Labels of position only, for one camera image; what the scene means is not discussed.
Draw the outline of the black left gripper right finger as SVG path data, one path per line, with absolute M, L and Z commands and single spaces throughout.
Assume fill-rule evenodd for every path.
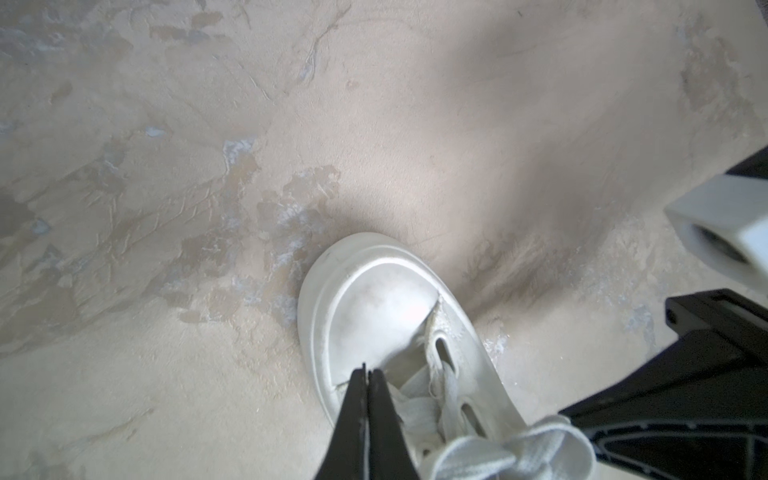
M 369 478 L 418 480 L 384 372 L 368 373 Z

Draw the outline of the white sneaker shoe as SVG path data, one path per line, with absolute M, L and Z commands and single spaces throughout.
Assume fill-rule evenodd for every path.
M 310 268 L 298 300 L 305 364 L 335 428 L 352 371 L 380 369 L 403 386 L 428 362 L 459 378 L 459 404 L 479 434 L 503 441 L 526 425 L 467 314 L 439 277 L 394 239 L 358 233 Z

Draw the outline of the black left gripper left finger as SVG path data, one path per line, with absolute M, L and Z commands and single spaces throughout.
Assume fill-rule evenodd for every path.
M 352 371 L 326 455 L 315 476 L 320 479 L 368 478 L 368 385 L 365 365 Z

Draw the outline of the white shoelace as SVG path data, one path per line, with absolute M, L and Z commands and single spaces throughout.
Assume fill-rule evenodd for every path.
M 390 384 L 406 449 L 421 479 L 588 479 L 596 457 L 586 437 L 560 416 L 503 441 L 479 434 L 459 404 L 459 378 L 428 362 L 406 383 Z

